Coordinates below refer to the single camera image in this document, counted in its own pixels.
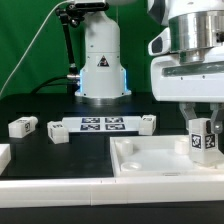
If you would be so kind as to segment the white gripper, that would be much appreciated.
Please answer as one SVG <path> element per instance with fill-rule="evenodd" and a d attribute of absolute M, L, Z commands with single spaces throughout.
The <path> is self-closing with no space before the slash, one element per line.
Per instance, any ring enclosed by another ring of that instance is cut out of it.
<path fill-rule="evenodd" d="M 157 101 L 176 101 L 185 119 L 196 119 L 193 102 L 210 104 L 211 131 L 221 134 L 224 122 L 224 55 L 208 53 L 199 64 L 180 65 L 178 55 L 155 58 L 151 63 L 152 92 Z"/>

